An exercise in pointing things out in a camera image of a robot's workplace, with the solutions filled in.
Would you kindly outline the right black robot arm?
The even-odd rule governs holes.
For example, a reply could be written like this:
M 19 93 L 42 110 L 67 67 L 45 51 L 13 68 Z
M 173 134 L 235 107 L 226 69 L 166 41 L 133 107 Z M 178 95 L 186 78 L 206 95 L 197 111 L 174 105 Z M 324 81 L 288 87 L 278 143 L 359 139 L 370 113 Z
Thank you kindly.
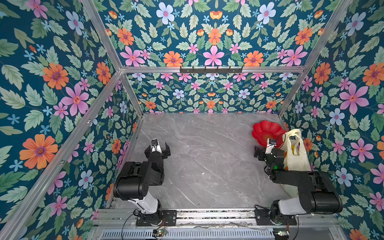
M 341 213 L 343 203 L 335 187 L 325 173 L 311 171 L 289 171 L 284 169 L 284 152 L 281 149 L 259 149 L 255 147 L 254 157 L 266 164 L 264 172 L 275 184 L 298 189 L 298 196 L 287 200 L 275 200 L 265 213 L 256 217 L 257 222 L 268 219 L 280 225 L 296 225 L 296 215 Z

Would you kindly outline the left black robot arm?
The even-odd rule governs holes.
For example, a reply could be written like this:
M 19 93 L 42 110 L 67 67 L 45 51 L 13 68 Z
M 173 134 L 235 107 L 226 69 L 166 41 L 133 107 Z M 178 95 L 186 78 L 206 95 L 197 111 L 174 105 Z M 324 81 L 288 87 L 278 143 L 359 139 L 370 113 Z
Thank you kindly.
M 150 186 L 161 186 L 165 178 L 164 160 L 171 155 L 168 144 L 162 150 L 157 139 L 145 149 L 146 161 L 126 162 L 117 176 L 113 188 L 115 198 L 134 204 L 138 217 L 145 223 L 158 226 L 164 215 L 161 202 L 149 192 Z

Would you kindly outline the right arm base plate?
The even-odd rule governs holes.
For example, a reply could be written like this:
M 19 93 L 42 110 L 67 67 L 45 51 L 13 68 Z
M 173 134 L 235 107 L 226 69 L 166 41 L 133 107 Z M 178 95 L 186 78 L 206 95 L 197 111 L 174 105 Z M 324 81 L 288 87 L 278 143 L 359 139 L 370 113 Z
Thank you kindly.
M 296 226 L 298 224 L 296 217 L 292 215 L 275 215 L 266 209 L 255 209 L 254 213 L 258 226 Z

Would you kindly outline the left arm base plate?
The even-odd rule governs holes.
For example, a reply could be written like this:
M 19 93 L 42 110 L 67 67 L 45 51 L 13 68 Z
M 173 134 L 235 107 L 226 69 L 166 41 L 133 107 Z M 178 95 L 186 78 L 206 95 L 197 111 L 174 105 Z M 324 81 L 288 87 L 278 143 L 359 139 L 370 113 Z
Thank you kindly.
M 142 214 L 137 217 L 137 227 L 174 227 L 177 221 L 176 210 L 162 210 L 157 211 L 154 214 Z

